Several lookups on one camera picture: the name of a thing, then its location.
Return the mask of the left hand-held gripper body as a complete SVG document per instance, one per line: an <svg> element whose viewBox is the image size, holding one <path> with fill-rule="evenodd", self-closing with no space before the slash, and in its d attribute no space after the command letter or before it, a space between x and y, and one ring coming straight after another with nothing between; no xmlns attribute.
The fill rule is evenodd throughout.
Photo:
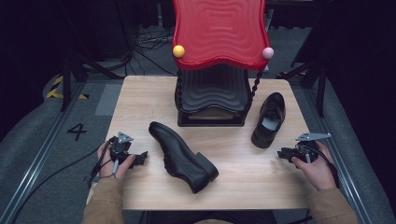
<svg viewBox="0 0 396 224"><path fill-rule="evenodd" d="M113 136L110 139L111 149L110 149L110 157L113 161L124 162L129 156L129 148L134 139L132 136L118 132L117 136Z"/></svg>

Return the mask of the person's right hand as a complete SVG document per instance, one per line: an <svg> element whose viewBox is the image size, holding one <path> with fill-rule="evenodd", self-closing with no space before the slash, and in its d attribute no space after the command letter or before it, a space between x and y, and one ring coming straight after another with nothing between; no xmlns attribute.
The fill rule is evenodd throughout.
<svg viewBox="0 0 396 224"><path fill-rule="evenodd" d="M328 163L318 157L312 163L306 163L293 157L292 162L302 170L308 182L317 190L335 189L336 183Z"/></svg>

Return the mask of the black leather shoe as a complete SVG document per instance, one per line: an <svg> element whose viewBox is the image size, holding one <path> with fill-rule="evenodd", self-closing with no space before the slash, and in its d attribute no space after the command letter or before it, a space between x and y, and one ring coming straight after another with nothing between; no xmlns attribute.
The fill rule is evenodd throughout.
<svg viewBox="0 0 396 224"><path fill-rule="evenodd" d="M251 135L251 142L259 148L271 146L286 117L285 101L281 93L270 94L262 104L260 116Z"/></svg>
<svg viewBox="0 0 396 224"><path fill-rule="evenodd" d="M219 176L216 166L202 153L193 153L181 136L171 128L152 121L148 131L163 151L167 173L185 181L193 193L198 193Z"/></svg>

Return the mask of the aluminium floor rail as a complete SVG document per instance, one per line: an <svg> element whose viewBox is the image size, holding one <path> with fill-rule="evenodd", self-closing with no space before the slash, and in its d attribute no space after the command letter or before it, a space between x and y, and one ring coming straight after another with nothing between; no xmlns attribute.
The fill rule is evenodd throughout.
<svg viewBox="0 0 396 224"><path fill-rule="evenodd" d="M64 111L58 113L55 121L53 121L49 133L41 145L40 149L35 155L32 163L28 167L27 171L24 173L21 183L18 185L15 193L13 194L10 202L8 203L2 216L0 216L0 224L13 224L18 213L23 208L23 203L27 201L28 195L40 174L50 152L52 151L53 144L59 132L70 113L71 108L78 100L79 95L85 87L84 82L78 82L74 89L71 91L71 96L69 98L68 105Z"/></svg>
<svg viewBox="0 0 396 224"><path fill-rule="evenodd" d="M314 114L316 123L322 133L331 133L326 121L322 118L318 111L316 105L316 98L310 90L303 90L304 97L306 98L309 108ZM332 154L332 158L335 161L335 167L338 170L340 177L340 187L345 193L348 201L350 202L352 208L355 210L360 224L373 224L368 211L363 204L363 200L358 192L357 186L355 185L352 176L347 168L347 164L342 159L342 155L339 152L337 145L332 137L324 139L325 145L329 148Z"/></svg>

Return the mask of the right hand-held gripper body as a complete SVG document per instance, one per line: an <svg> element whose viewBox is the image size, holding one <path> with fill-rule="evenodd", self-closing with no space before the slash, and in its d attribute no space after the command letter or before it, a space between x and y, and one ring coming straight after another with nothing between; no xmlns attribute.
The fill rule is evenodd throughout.
<svg viewBox="0 0 396 224"><path fill-rule="evenodd" d="M303 133L296 137L297 144L295 149L303 155L301 160L306 163L312 163L320 156L325 161L328 161L326 156L319 151L317 141L330 138L331 136L330 133Z"/></svg>

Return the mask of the yellow and black floor tape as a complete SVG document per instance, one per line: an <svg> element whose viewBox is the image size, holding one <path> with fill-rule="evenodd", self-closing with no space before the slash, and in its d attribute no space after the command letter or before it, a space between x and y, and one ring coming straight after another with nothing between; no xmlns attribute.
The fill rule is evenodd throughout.
<svg viewBox="0 0 396 224"><path fill-rule="evenodd" d="M63 99L64 95L62 93L57 92L58 88L62 84L64 78L63 76L57 76L56 79L54 80L52 86L50 87L46 97L47 98L57 98L57 99Z"/></svg>

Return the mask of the person's left hand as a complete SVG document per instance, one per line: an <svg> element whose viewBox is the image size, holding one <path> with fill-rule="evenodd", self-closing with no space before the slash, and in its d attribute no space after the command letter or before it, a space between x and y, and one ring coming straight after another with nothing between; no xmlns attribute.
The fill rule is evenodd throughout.
<svg viewBox="0 0 396 224"><path fill-rule="evenodd" d="M127 175L129 167L134 162L135 155L130 155L121 165L118 166L116 172L113 172L115 163L113 160L111 160L110 157L110 146L108 146L107 148L105 148L105 146L106 143L103 143L101 146L99 146L97 150L97 158L101 165L99 176L101 178L113 177L119 180L123 180Z"/></svg>

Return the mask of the red and black shoe rack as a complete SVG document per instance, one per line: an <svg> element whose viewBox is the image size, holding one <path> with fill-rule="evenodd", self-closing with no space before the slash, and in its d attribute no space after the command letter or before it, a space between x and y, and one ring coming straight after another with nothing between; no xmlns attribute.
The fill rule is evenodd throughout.
<svg viewBox="0 0 396 224"><path fill-rule="evenodd" d="M266 0L173 0L180 126L242 126L273 57L265 29Z"/></svg>

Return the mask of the black metal stand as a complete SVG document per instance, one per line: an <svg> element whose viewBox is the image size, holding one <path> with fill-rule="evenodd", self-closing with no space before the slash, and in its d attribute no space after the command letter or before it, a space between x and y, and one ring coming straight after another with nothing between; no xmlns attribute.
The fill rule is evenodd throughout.
<svg viewBox="0 0 396 224"><path fill-rule="evenodd" d="M88 72L84 67L84 64L87 64L94 71L97 71L112 79L123 79L123 77L114 74L107 68L104 68L99 63L90 60L87 57L82 56L81 54L77 54L75 52L67 53L66 56L64 57L63 70L61 72L64 81L64 87L63 87L64 98L63 98L63 105L61 107L62 112L64 112L72 102L71 76L74 76L77 82L86 82L88 80Z"/></svg>
<svg viewBox="0 0 396 224"><path fill-rule="evenodd" d="M290 79L298 75L304 74L304 77L300 81L300 86L303 89L311 89L314 84L317 84L317 97L316 97L316 109L318 114L324 117L324 95L326 86L326 71L324 62L310 62L304 63L289 72L280 72L276 77L278 79Z"/></svg>

